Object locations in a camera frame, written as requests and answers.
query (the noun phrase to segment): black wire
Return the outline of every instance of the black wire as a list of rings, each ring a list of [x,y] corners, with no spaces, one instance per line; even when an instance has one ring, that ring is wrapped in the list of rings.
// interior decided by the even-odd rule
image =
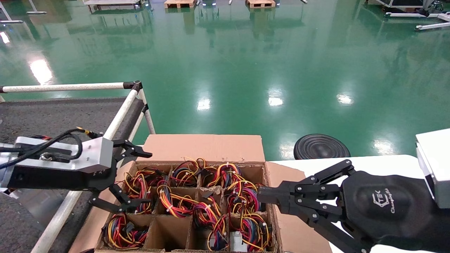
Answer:
[[[83,143],[81,142],[80,138],[76,135],[73,134],[69,134],[67,136],[65,136],[64,138],[62,138],[61,140],[67,139],[67,138],[72,138],[76,141],[76,144],[78,146],[78,150],[76,152],[75,155],[66,155],[66,154],[61,154],[61,153],[55,153],[54,155],[58,158],[63,158],[66,160],[75,160],[78,159],[81,156],[81,153],[83,151]]]
[[[22,149],[22,148],[0,148],[0,153],[3,152],[23,152],[23,151],[27,151],[27,149]]]
[[[30,158],[31,156],[33,156],[33,155],[41,152],[42,150],[45,150],[46,148],[50,147],[53,143],[58,142],[58,141],[60,141],[62,139],[65,139],[66,136],[68,136],[69,134],[71,134],[73,132],[82,132],[82,133],[84,133],[85,130],[84,129],[78,129],[78,128],[67,130],[64,133],[62,133],[62,134],[58,135],[57,137],[53,138],[52,140],[49,140],[48,142],[43,143],[43,144],[37,146],[36,148],[26,152],[25,154],[23,154],[22,156],[18,157],[17,159],[12,160],[12,161],[7,162],[7,163],[1,164],[0,165],[0,169],[6,168],[6,167],[9,167],[9,166],[13,166],[13,165],[15,165],[15,164],[25,160],[25,159]]]

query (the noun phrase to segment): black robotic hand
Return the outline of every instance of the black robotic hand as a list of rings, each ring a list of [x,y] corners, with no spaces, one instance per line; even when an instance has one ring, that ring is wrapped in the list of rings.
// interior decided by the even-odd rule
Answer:
[[[342,186],[327,185],[341,176],[348,176]],[[317,201],[332,199],[337,206]],[[258,200],[298,216],[345,253],[376,244],[450,252],[450,209],[436,205],[425,180],[356,172],[344,160],[300,182],[260,187]],[[351,236],[332,224],[338,221]]]

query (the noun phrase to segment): green epoxy floor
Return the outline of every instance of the green epoxy floor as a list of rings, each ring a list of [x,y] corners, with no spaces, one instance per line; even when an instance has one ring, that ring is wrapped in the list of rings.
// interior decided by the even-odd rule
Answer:
[[[352,156],[415,155],[415,134],[449,127],[450,29],[414,32],[435,20],[383,22],[379,6],[355,0],[256,12],[218,0],[181,13],[158,0],[92,15],[81,0],[39,0],[42,16],[24,15],[26,0],[3,3],[30,30],[0,27],[0,85],[139,79],[160,134],[261,135],[266,159],[282,160],[310,133],[340,139]],[[136,140],[147,134],[141,125]]]

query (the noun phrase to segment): black carpet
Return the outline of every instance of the black carpet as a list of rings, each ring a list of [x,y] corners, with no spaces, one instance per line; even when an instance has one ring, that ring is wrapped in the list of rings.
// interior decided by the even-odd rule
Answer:
[[[0,103],[0,142],[13,144],[18,136],[56,136],[65,130],[83,127],[95,132],[105,132],[124,97],[105,99],[52,99],[47,101],[17,101]],[[115,139],[127,138],[143,108],[135,99],[129,113],[115,135]],[[80,135],[83,141],[87,136]],[[67,252],[89,213],[87,203],[90,192],[84,192],[73,214],[67,220],[55,240],[51,253]],[[32,226],[22,214],[8,203],[8,196],[0,198],[0,240],[2,253],[29,253],[42,231]]]

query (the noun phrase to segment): cardboard box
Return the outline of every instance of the cardboard box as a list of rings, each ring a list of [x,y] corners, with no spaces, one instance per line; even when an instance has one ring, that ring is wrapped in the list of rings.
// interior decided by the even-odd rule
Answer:
[[[303,172],[266,162],[260,136],[239,135],[149,135],[144,150],[153,153],[150,159],[138,158],[119,169],[117,181],[123,180],[123,173],[133,173],[137,168],[146,165],[171,171],[185,160],[185,157],[204,158],[208,164],[220,165],[226,162],[234,163],[242,170],[243,176],[250,181],[268,186],[278,186],[282,180],[300,181],[305,178]],[[205,189],[203,182],[195,188],[179,187],[176,190],[189,194],[200,200],[202,191],[214,191],[216,195],[223,194],[220,189]],[[109,191],[104,191],[101,198],[114,203],[115,199]],[[220,207],[226,208],[221,198]],[[273,252],[293,253],[331,253],[327,240],[317,234],[298,217],[281,214],[274,205],[267,205],[261,213],[268,224],[274,226]],[[160,203],[156,203],[151,215],[145,215],[149,226],[149,234],[142,249],[135,252],[172,252],[194,253],[205,252],[203,239],[205,231],[194,229],[192,218],[176,218],[165,214]],[[101,228],[110,215],[98,208],[92,208],[85,225],[69,251],[79,253],[89,248],[95,248],[100,253],[113,253],[113,249],[103,245],[100,240]],[[231,215],[228,229],[236,222],[237,216]]]

